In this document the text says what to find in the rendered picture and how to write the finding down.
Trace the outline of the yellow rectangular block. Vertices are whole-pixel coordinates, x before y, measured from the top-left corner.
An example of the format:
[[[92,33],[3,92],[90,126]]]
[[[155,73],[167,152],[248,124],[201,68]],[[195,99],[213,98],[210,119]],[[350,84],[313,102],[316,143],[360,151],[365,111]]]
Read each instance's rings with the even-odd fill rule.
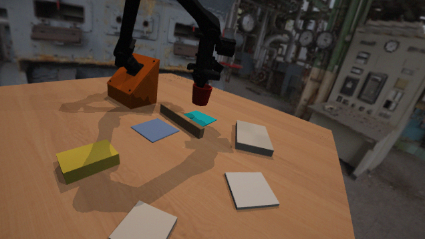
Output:
[[[120,155],[108,140],[56,154],[66,184],[120,164]]]

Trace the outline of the dark red cup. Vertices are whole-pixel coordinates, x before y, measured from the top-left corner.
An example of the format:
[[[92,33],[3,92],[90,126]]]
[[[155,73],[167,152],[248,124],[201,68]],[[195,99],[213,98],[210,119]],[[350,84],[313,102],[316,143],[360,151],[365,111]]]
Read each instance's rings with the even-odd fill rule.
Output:
[[[192,86],[192,103],[199,106],[206,106],[212,91],[212,86],[205,84],[203,88],[197,87],[196,83]]]

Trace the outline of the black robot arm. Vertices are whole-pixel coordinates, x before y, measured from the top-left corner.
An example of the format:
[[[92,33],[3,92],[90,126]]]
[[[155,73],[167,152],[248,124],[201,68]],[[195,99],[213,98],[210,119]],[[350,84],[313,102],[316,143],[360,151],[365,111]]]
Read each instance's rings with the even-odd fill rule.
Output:
[[[220,22],[210,11],[206,10],[197,0],[177,0],[191,17],[196,20],[200,29],[195,37],[200,38],[198,51],[213,53],[214,48],[218,55],[232,57],[235,53],[236,41],[222,37]],[[136,61],[133,57],[136,39],[133,39],[132,32],[140,5],[140,0],[125,0],[124,14],[120,30],[120,38],[114,50],[115,66],[124,67],[128,74],[136,76],[144,64]],[[216,44],[216,45],[215,45]],[[210,68],[219,73],[223,66],[212,59]]]

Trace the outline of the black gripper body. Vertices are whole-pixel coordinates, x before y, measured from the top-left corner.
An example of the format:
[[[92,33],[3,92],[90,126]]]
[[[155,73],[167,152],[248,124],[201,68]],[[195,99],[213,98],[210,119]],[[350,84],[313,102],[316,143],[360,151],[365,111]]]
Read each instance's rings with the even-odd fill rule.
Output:
[[[198,51],[195,56],[197,56],[196,63],[189,63],[187,65],[187,70],[193,69],[193,73],[199,74],[203,79],[220,81],[220,73],[209,69],[211,61],[214,58],[213,53]]]

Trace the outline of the dark brown long bar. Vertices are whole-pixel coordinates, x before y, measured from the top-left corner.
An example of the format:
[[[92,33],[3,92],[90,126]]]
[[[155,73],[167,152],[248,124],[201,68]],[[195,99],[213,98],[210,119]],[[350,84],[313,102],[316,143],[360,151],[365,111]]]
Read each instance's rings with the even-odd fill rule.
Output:
[[[170,118],[172,121],[174,121],[180,127],[188,131],[190,134],[195,136],[196,138],[198,139],[203,138],[204,127],[194,122],[190,118],[186,117],[185,115],[181,114],[173,107],[170,107],[166,103],[161,103],[160,112],[164,114],[166,117]]]

